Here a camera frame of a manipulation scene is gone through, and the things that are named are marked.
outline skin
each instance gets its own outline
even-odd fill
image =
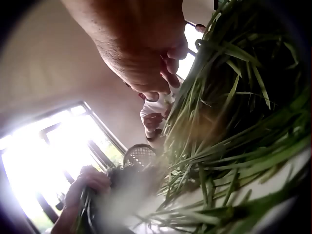
[[[163,119],[167,119],[171,111],[171,107],[172,104],[168,106],[167,110],[164,113],[164,116],[162,116],[161,113],[151,113],[143,118],[145,135],[147,138],[153,138],[153,140],[148,141],[148,143],[155,149],[161,149],[165,142],[165,137],[161,136],[162,130],[158,129],[158,127]]]
[[[183,0],[62,0],[94,41],[105,63],[150,99],[179,87],[187,55]]]
[[[203,26],[202,24],[197,24],[197,25],[195,26],[195,29],[196,29],[196,31],[197,31],[197,32],[204,33],[204,32],[205,32],[206,27],[205,27],[205,26]]]
[[[74,234],[73,225],[79,214],[80,195],[85,186],[107,193],[110,191],[110,180],[106,174],[94,167],[84,166],[66,194],[62,214],[54,224],[51,234]]]

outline white wall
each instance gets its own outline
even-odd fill
[[[80,100],[125,147],[146,142],[138,94],[106,66],[59,1],[42,1],[16,27],[0,58],[0,130]]]
[[[213,0],[183,0],[182,10],[187,21],[206,26],[214,12]]]

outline woven basket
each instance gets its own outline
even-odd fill
[[[136,144],[128,149],[124,155],[124,165],[130,163],[146,167],[153,164],[156,158],[154,149],[147,144]]]

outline window glass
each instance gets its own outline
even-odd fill
[[[194,59],[195,59],[195,57],[193,55],[191,55],[190,53],[188,53],[185,59],[180,60],[177,75],[185,80],[185,78],[187,77],[187,75],[188,75],[188,73],[189,73],[189,71],[193,65]]]
[[[75,106],[71,108],[71,112],[73,113],[73,115],[80,115],[85,113],[85,108],[83,108],[83,106]]]
[[[12,140],[12,136],[8,135],[0,139],[0,150],[7,148]]]
[[[88,147],[88,141],[92,140],[115,165],[123,161],[122,153],[85,112],[82,105],[77,105],[0,139],[0,148],[6,150],[2,160],[12,190],[40,232],[52,227],[52,222],[36,199],[38,193],[60,215],[56,205],[70,187],[65,174],[76,180],[85,165],[106,170]]]
[[[203,33],[197,32],[193,25],[187,23],[185,25],[184,34],[185,34],[186,40],[188,41],[188,48],[194,51],[195,53],[197,53],[195,41],[197,39],[202,39]]]

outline bright window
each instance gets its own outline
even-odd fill
[[[81,103],[0,139],[0,156],[12,190],[39,232],[52,227],[51,217],[61,213],[56,206],[62,205],[84,165],[106,170],[122,164],[124,149],[103,129],[92,110]],[[47,212],[42,203],[52,211]]]
[[[201,39],[203,33],[197,32],[195,29],[195,26],[191,25],[190,23],[187,23],[185,25],[184,34],[185,34],[186,40],[188,41],[188,51],[189,52],[188,52],[186,58],[180,61],[180,63],[179,63],[180,66],[179,66],[179,69],[177,71],[177,75],[185,80],[185,78],[187,77],[187,75],[188,75],[188,73],[192,67],[192,64],[193,64],[194,59],[195,59],[195,55],[197,53],[197,49],[195,47],[195,41],[197,39]]]

